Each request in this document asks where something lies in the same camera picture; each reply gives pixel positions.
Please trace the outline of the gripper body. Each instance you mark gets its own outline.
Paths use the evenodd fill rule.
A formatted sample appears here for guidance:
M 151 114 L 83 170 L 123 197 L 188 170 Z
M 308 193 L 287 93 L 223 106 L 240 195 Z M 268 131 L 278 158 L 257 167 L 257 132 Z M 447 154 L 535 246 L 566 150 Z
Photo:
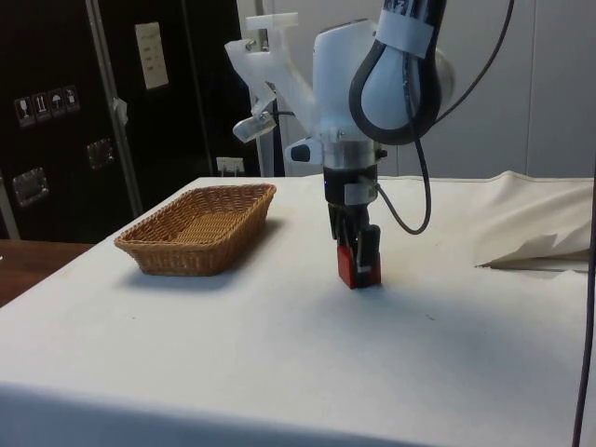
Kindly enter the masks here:
M 365 169 L 324 169 L 325 198 L 339 207 L 365 206 L 377 198 L 377 166 Z

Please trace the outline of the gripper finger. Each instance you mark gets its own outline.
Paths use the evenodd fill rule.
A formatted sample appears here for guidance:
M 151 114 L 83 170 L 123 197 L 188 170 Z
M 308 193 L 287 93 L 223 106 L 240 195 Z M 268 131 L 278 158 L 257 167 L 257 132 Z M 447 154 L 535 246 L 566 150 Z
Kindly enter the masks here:
M 370 223 L 366 206 L 350 209 L 353 236 L 350 239 L 352 250 L 352 283 L 354 286 L 375 286 L 381 283 L 380 227 Z
M 338 246 L 353 247 L 356 243 L 354 209 L 329 204 L 328 211 L 332 238 Z

